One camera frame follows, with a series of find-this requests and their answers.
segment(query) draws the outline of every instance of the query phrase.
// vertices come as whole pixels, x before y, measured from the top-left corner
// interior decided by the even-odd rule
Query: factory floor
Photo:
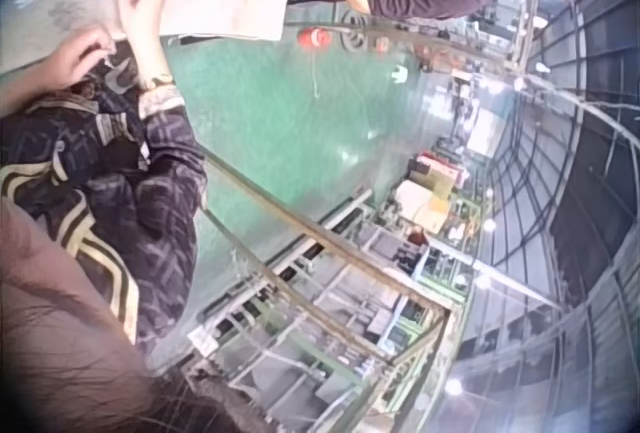
[[[292,9],[288,21],[331,21],[332,7]],[[347,52],[338,36],[310,52],[285,27],[278,43],[230,39],[173,44],[168,58],[198,140],[270,193],[318,220],[359,187],[383,200],[408,155],[425,145],[425,79],[403,51]],[[397,64],[409,69],[396,85]],[[209,170],[209,208],[263,260],[299,233]],[[156,348],[162,369],[190,347],[197,314],[246,275],[245,263],[203,215],[199,256],[180,324]]]

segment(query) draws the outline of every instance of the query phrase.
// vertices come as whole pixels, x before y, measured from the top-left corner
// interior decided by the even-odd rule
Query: hand
[[[118,0],[122,29],[134,52],[159,40],[163,5],[164,0]]]
[[[103,25],[93,25],[69,35],[58,49],[32,70],[31,78],[42,93],[78,83],[91,68],[115,51]]]

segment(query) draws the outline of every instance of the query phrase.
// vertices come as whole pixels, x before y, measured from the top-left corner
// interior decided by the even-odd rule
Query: wristwatch
[[[140,89],[142,91],[153,91],[161,86],[175,86],[176,82],[171,75],[158,75],[153,78],[140,82]]]

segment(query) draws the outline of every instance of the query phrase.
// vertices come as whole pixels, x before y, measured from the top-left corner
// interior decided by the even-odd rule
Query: dark patterned jacket
[[[0,193],[80,263],[148,352],[187,301],[203,156],[175,87],[137,99],[105,72],[0,122]]]

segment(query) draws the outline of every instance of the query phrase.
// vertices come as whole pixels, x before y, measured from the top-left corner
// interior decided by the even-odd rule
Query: red fire extinguisher
[[[298,44],[303,48],[324,48],[331,44],[331,32],[322,28],[305,28],[298,33]]]

